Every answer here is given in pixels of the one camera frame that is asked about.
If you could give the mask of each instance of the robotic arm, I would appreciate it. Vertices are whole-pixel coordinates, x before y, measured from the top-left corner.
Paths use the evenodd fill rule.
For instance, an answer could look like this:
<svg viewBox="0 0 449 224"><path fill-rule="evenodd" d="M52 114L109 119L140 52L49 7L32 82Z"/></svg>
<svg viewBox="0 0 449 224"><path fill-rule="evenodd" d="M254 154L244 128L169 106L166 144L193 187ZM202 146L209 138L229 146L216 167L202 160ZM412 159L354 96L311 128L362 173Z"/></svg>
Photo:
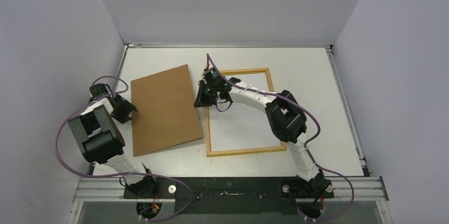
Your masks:
<svg viewBox="0 0 449 224"><path fill-rule="evenodd" d="M131 111L136 107L119 94L102 98L110 93L108 85L96 84L90 87L90 105L80 115L68 121L79 150L84 158L92 163L105 164L124 175L125 189L135 196L151 197L157 193L156 180L151 176L131 175L131 173L150 173L143 164L136 165L134 158L123 152L125 142L112 118L120 123L131 120Z"/></svg>
<svg viewBox="0 0 449 224"><path fill-rule="evenodd" d="M286 142L295 162L298 177L309 183L311 191L322 192L328 189L330 181L324 179L322 171L303 147L304 142L298 141L299 135L307 129L307 118L304 113L297 106L279 97L267 95L269 92L251 87L238 78L233 77L229 81L240 87L228 84L215 68L206 69L203 80L199 81L200 88L194 106L210 107L216 105L218 99L222 99L230 103L242 103L265 113L275 137ZM289 91L284 90L279 95L297 103Z"/></svg>

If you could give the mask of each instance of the cable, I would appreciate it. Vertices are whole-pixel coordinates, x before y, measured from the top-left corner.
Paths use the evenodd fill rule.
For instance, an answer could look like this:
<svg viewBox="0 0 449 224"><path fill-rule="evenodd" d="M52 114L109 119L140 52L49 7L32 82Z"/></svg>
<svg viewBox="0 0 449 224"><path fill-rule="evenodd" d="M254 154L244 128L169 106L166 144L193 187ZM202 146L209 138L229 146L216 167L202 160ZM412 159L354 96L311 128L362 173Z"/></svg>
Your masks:
<svg viewBox="0 0 449 224"><path fill-rule="evenodd" d="M158 199L158 198L162 195L162 189L161 189L161 188L159 188L157 191L158 191L158 192L157 192L157 196L155 196L155 197L153 198L153 204L152 204L152 206L151 206L151 208L152 208L153 211L154 211L154 207L156 206L155 200Z"/></svg>
<svg viewBox="0 0 449 224"><path fill-rule="evenodd" d="M102 76L102 77L99 77L99 78L97 78L97 79L94 81L94 83L93 83L92 85L95 85L95 83L96 83L98 80L102 79L102 78L115 78L115 79L121 81L122 83L124 83L125 86L126 86L126 89L123 90L123 91L118 91L118 92L113 92L113 93L105 94L105 95L101 96L100 98L98 98L97 101L99 101L99 100L101 100L101 99L103 99L103 98L109 97L109 96L111 96L111 95L113 95L113 94L124 93L124 92L126 92L126 91L129 89L128 84L127 84L124 80L122 80L122 79L120 79L120 78L117 78L117 77L114 77L114 76ZM175 212L175 213L173 213L173 214L171 214L171 215L169 215L169 216L167 216L167 217L164 217L164 218L158 219L158 220L148 220L148 221L149 221L149 222L164 221L164 220L170 219L170 218L172 218L172 217L178 215L180 212L184 211L184 210L185 210L185 209L192 203L192 200L193 200L194 195L193 195L192 189L190 189L190 187L189 187L187 184L185 184L183 181L180 181L180 180L175 179L175 178L172 178L172 177L167 177L167 176L164 176L164 175L147 174L147 173L128 173L128 172L123 172L123 173L116 173L116 174L110 174L110 175L87 175L87 174L81 173L81 172L79 172L79 171L77 171L77 170L71 168L69 165L67 165L67 163L65 163L65 161L61 158L61 155L59 154L59 149L58 149L58 141L59 141L59 136L60 136L60 134L61 134L61 132L62 132L62 129L64 128L64 125L65 125L65 124L66 124L72 117L74 117L77 113L79 113L79 112L81 112L81 111L84 111L86 108L88 108L88 107L91 106L92 104L93 104L93 103L88 103L88 104L86 104L86 105L80 107L78 110L76 110L75 112L73 112L72 114L70 114L70 115L69 115L69 116L68 116L68 117L61 123L61 125L59 126L58 133L56 134L56 137L55 137L55 155L56 155L56 158L58 159L59 163L61 163L61 165L62 165L65 169L67 169L68 171L70 171L71 173L73 173L73 174L75 174L75 175L78 175L78 176L81 176L81 177L85 177L85 178L108 178L108 177L115 177L115 176L120 176L120 175L143 175L143 176L154 176L154 177L159 177L159 178L162 178L162 179L168 179L168 180L177 182L177 183L181 184L182 186L184 186L184 187L188 190L188 192L190 193L190 196L191 196L191 197L190 197L189 201L187 202L187 204L186 204L185 206L183 206L181 209L179 209L177 212Z"/></svg>
<svg viewBox="0 0 449 224"><path fill-rule="evenodd" d="M225 102L217 102L217 101L215 101L215 102L216 102L215 108L217 109L218 112L227 111L231 107L231 105L232 105L232 101L229 101L229 106L225 110L220 110L220 109L218 109L218 105L217 104L223 104L223 103L226 103L228 101L225 101Z"/></svg>
<svg viewBox="0 0 449 224"><path fill-rule="evenodd" d="M109 92L112 93L112 89L111 89L111 87L109 86L109 84L106 84L106 87L109 89Z"/></svg>
<svg viewBox="0 0 449 224"><path fill-rule="evenodd" d="M125 178L123 178L123 176L120 176L120 178L119 178L119 183L120 183L120 185L122 185L123 187L126 187L125 185L123 185L122 179L125 180Z"/></svg>
<svg viewBox="0 0 449 224"><path fill-rule="evenodd" d="M210 57L209 54L207 54L207 57L208 57L208 62L210 62L210 64L212 65L212 67L214 67L215 70L217 71L218 75L220 75L220 77L223 78L224 81L226 81L226 83L230 84L231 86L233 86L233 87L235 87L235 88L241 89L241 90L245 90L245 89L246 89L246 88L244 88L244 87L238 86L238 85L234 84L233 82L229 81L229 80L228 80L228 79L227 79L227 78L220 72L220 70L216 67L215 63L213 62L213 60L212 60L212 58ZM251 88L248 88L248 89L246 89L246 90L247 90L247 91L250 91L250 92L257 93L257 90L254 90L254 89L251 89ZM309 217L307 217L307 216L306 216L306 218L307 218L308 220L324 221L324 220L330 220L330 219L333 219L333 218L338 217L338 216L344 214L345 212L347 212L348 209L349 209L349 208L352 206L352 204L354 203L354 187L352 186L352 183L350 182L350 180L349 180L346 176L340 174L339 172L332 171L332 170L330 170L330 169L327 169L327 168L324 168L324 167L320 166L320 165L315 161L315 158L313 157L313 155L312 155L312 153L310 152L310 150L307 148L307 144L310 143L312 140L316 139L316 138L318 137L318 135L320 135L320 133L321 133L321 126L320 126L318 120L317 120L317 119L316 119L316 118L315 118L315 117L314 117L308 110L306 110L305 108L303 108L302 106L300 106L298 103L296 103L296 102L294 102L294 101L292 101L292 100L289 100L288 98L286 98L286 97L284 97L284 96L282 96L282 95L280 95L280 94L264 92L264 95L270 95L270 96L278 97L278 98L280 98L280 99L282 99L282 100L285 100L285 101L287 101L288 103L290 103L290 104L292 104L292 105L298 107L300 110L302 110L305 114L307 114L307 115L312 119L312 121L317 125L317 132L315 133L315 135L313 135L311 138L309 138L308 140L306 140L306 141L304 142L304 148L306 149L307 153L309 154L310 158L312 159L312 162L315 163L315 165L316 165L318 168L321 168L321 170L327 171L327 172L330 172L330 173L333 173L333 174L336 174L336 175L340 176L341 178L343 178L344 180L346 180L346 181L348 182L348 184L349 184L349 187L351 187L351 201L350 201L349 204L346 206L346 208L343 209L340 213L337 213L337 214L332 215L332 216L324 217L324 218L319 218L319 219L317 219L317 220L312 219L312 218L309 218Z"/></svg>

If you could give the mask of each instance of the wooden frame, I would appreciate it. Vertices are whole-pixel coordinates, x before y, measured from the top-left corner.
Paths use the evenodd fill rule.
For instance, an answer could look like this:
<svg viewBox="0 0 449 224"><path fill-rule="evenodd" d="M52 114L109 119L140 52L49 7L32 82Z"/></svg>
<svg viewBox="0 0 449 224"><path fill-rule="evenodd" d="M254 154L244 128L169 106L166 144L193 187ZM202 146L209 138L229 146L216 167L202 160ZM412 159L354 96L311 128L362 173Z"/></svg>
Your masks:
<svg viewBox="0 0 449 224"><path fill-rule="evenodd" d="M267 83L268 83L268 90L270 92L274 92L273 83L271 81L270 70L268 68L223 70L221 73L223 75L265 73L266 78L267 78ZM204 111L205 111L205 128L206 128L206 156L208 156L208 157L237 155L237 154L256 154L256 153L265 153L265 152L269 152L269 151L285 151L287 149L287 146L285 145L285 143L280 141L281 142L280 146L212 151L211 136L210 136L210 122L209 122L209 108L206 107L204 109Z"/></svg>

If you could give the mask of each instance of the metal frame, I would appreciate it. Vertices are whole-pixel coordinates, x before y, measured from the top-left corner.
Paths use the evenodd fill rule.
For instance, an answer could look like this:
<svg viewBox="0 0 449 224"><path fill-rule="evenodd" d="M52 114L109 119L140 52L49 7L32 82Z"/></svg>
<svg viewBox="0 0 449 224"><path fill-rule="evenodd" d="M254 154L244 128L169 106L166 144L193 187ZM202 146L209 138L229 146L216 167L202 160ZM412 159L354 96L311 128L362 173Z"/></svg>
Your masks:
<svg viewBox="0 0 449 224"><path fill-rule="evenodd" d="M334 188L333 199L327 201L350 201L351 190L349 184L340 177L328 177ZM381 177L349 177L354 192L355 201L385 201L387 192ZM81 178L75 192L74 202L152 202L153 199L124 199L124 188L118 178ZM175 199L157 199L155 202L174 202ZM298 202L313 201L308 199Z"/></svg>
<svg viewBox="0 0 449 224"><path fill-rule="evenodd" d="M354 120L352 118L352 113L349 108L346 94L343 91L342 82L340 80L340 76L338 74L337 67L335 66L334 54L332 53L332 48L330 46L326 46L326 53L327 53L327 57L329 59L330 67L332 69L332 72L334 73L334 79L335 79L335 83L337 83L337 88L338 88L338 92L340 93L340 98L342 99L342 103L345 108L345 113L346 113L346 117L348 119L349 127L351 128L351 133L352 133L355 145L357 146L358 156L361 158L364 158L365 156L363 155L362 146L358 139L358 134L357 134L357 130L355 128Z"/></svg>
<svg viewBox="0 0 449 224"><path fill-rule="evenodd" d="M362 151L357 130L355 128L354 120L351 114L351 110L348 105L346 95L343 91L342 83L335 66L334 55L330 45L324 46L298 46L298 45L285 45L285 44L269 44L269 43L253 43L253 42L236 42L231 44L167 44L167 43L129 43L125 44L123 55L120 61L119 70L117 76L120 77L123 64L126 59L126 55L129 48L326 48L326 52L329 59L329 64L334 74L335 82L340 93L340 98L345 109L346 117L348 119L349 126L353 135L354 142L356 143L359 159L362 168L366 168L366 161ZM335 197L333 199L327 199L328 201L349 201L351 199L351 190L348 183L340 177L331 177L334 187ZM355 191L355 201L375 201L378 206L379 215L383 224L392 224L392 218L388 209L388 195L383 184L382 177L349 177ZM68 224L78 223L79 214L81 212L83 202L92 201L105 201L105 202L118 202L118 201L131 201L131 202L152 202L152 199L124 199L124 188L119 184L118 178L102 178L91 179L81 178L78 183L78 187L75 192L74 201L71 207L71 212L68 218ZM174 202L174 199L158 199L156 202ZM299 202L307 202L308 200L297 200Z"/></svg>

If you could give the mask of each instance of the white table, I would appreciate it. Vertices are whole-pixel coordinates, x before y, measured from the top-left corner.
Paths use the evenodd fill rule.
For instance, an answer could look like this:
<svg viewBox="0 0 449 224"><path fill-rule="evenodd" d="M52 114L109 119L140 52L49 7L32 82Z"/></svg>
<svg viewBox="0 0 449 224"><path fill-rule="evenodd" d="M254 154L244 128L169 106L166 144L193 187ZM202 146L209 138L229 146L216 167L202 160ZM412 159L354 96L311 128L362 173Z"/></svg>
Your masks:
<svg viewBox="0 0 449 224"><path fill-rule="evenodd" d="M121 78L130 84L131 80L188 64L196 93L206 53L211 55L221 70L268 67L274 89L277 92L283 89L292 92L298 103L320 122L322 132L310 144L316 161L323 167L347 176L363 176L324 48L130 48L123 63ZM118 90L122 89L124 86L119 84ZM131 91L122 96L130 101ZM204 112L198 109L198 113L204 129ZM131 122L116 124L126 141L124 150L132 155ZM307 126L308 132L301 137L309 138L316 132L311 119L308 119ZM204 139L139 156L135 160L144 163L153 173L172 177L296 175L288 150L208 158ZM95 175L113 173L116 172L104 165L96 165L94 170Z"/></svg>

